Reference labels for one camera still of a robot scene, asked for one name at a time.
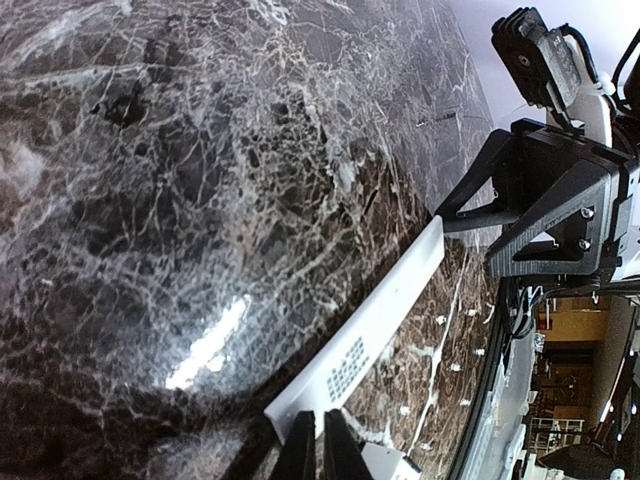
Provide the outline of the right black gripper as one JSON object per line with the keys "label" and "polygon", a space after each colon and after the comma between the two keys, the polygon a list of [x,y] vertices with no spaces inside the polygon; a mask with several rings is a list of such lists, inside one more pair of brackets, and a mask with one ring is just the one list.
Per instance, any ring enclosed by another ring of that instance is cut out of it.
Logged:
{"label": "right black gripper", "polygon": [[634,203],[637,159],[539,122],[519,120],[511,131],[488,136],[436,210],[444,232],[518,219],[489,249],[494,277],[590,277],[614,269]]}

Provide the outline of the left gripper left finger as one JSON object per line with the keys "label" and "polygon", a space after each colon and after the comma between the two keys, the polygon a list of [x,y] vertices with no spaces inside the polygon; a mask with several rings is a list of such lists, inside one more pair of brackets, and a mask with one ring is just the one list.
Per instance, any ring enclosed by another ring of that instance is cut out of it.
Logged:
{"label": "left gripper left finger", "polygon": [[313,480],[315,468],[315,415],[301,411],[272,471],[272,480]]}

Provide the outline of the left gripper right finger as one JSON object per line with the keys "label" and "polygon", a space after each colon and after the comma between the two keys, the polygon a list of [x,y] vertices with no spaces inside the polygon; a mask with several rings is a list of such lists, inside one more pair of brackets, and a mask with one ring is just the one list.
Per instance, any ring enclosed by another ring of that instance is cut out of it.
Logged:
{"label": "left gripper right finger", "polygon": [[324,478],[328,480],[372,480],[345,418],[340,410],[324,413]]}

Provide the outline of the white remote battery cover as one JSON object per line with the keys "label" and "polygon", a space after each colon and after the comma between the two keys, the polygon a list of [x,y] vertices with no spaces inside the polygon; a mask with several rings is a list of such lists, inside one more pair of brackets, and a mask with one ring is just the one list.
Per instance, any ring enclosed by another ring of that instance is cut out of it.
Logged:
{"label": "white remote battery cover", "polygon": [[300,373],[265,408],[280,442],[295,417],[310,411],[312,433],[323,431],[323,415],[341,408],[379,358],[444,258],[444,230],[438,215],[427,224],[371,294]]}

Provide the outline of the white remote control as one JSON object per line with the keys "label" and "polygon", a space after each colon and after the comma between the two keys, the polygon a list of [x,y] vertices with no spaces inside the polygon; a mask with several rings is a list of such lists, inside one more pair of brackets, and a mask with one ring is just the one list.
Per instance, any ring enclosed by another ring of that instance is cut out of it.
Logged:
{"label": "white remote control", "polygon": [[402,451],[365,442],[362,458],[375,480],[418,480],[420,468]]}

